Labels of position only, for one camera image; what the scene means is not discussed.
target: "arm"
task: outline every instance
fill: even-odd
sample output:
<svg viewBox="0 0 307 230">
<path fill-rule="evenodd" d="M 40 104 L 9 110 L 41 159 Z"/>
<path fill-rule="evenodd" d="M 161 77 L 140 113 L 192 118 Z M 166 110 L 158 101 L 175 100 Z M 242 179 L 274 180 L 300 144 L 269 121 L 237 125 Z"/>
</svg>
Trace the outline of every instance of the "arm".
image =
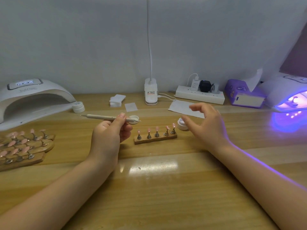
<svg viewBox="0 0 307 230">
<path fill-rule="evenodd" d="M 189 130 L 233 173 L 278 227 L 305 229 L 307 189 L 233 145 L 220 113 L 211 105 L 199 103 L 190 108 L 204 113 L 205 120 L 199 126 L 182 116 Z"/>
<path fill-rule="evenodd" d="M 1 229 L 58 230 L 103 184 L 117 165 L 119 144 L 131 135 L 125 115 L 93 131 L 88 158 L 73 170 L 0 217 Z"/>
</svg>

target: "dotting tool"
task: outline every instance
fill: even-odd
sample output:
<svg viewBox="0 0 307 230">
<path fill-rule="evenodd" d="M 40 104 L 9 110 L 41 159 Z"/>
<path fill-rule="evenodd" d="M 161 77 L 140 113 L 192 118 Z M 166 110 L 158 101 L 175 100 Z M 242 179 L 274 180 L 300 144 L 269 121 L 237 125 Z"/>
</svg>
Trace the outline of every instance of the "dotting tool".
<svg viewBox="0 0 307 230">
<path fill-rule="evenodd" d="M 84 116 L 84 117 L 87 117 L 88 119 L 101 119 L 101 120 L 110 120 L 110 121 L 113 121 L 116 119 L 116 117 L 112 117 L 112 116 L 103 116 L 103 115 L 81 115 L 81 116 Z M 126 118 L 126 122 L 140 122 L 140 120 L 136 120 L 135 118 L 134 119 L 130 119 L 130 118 Z"/>
</svg>

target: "power socket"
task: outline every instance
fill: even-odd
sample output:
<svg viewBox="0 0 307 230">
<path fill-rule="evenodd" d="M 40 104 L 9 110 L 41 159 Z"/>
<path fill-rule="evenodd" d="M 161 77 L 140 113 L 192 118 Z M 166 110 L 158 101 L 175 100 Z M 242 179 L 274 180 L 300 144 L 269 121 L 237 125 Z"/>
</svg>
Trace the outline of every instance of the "power socket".
<svg viewBox="0 0 307 230">
<path fill-rule="evenodd" d="M 222 91 L 220 91 L 219 94 L 213 94 L 210 92 L 205 93 L 200 91 L 193 91 L 191 90 L 191 87 L 181 85 L 178 86 L 175 97 L 220 105 L 223 105 L 225 101 L 225 96 Z"/>
</svg>

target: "gray wall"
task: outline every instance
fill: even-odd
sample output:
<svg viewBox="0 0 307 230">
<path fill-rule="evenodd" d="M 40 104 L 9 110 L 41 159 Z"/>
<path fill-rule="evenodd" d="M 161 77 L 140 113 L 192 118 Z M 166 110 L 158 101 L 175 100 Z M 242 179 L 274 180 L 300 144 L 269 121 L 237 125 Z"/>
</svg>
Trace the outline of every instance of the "gray wall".
<svg viewBox="0 0 307 230">
<path fill-rule="evenodd" d="M 307 0 L 151 0 L 160 91 L 191 73 L 219 81 L 278 71 L 307 20 Z M 142 91 L 146 0 L 0 0 L 0 85 L 38 77 L 72 93 Z"/>
</svg>

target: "stack of lint-free wipes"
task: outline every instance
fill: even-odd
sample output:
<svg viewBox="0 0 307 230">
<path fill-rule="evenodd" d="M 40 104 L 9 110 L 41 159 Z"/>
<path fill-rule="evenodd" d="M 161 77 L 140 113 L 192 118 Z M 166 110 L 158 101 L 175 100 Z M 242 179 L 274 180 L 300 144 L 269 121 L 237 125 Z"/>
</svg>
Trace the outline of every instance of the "stack of lint-free wipes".
<svg viewBox="0 0 307 230">
<path fill-rule="evenodd" d="M 121 107 L 122 101 L 125 99 L 125 95 L 117 94 L 110 98 L 110 107 Z"/>
</svg>

